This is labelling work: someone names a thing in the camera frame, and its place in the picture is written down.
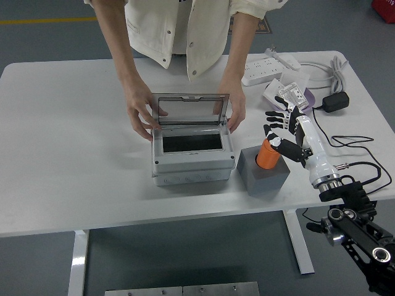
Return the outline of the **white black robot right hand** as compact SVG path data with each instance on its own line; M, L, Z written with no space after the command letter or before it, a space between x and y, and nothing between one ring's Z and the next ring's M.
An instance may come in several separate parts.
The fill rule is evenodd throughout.
M319 135L311 119L302 113L298 106L276 96L275 100L284 105L285 112L266 112L267 121L264 125L266 138L272 149L279 154L302 164L309 171L311 185L320 192L341 186L338 170L329 163ZM293 143L279 137L274 128L288 130L295 136Z

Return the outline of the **person's right hand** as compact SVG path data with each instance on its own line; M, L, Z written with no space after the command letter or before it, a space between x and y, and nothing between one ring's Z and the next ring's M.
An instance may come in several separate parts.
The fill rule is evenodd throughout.
M152 106L153 94L143 81L132 81L123 85L127 114L133 130L142 138L152 142L149 130L160 130L160 125L149 113L147 106Z

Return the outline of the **person's left hand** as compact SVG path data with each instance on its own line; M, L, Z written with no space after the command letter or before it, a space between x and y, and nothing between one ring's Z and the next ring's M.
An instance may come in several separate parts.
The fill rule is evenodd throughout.
M220 83L218 91L229 95L232 113L228 119L228 127L230 132L233 133L246 118L246 96L244 95L241 82L223 81Z

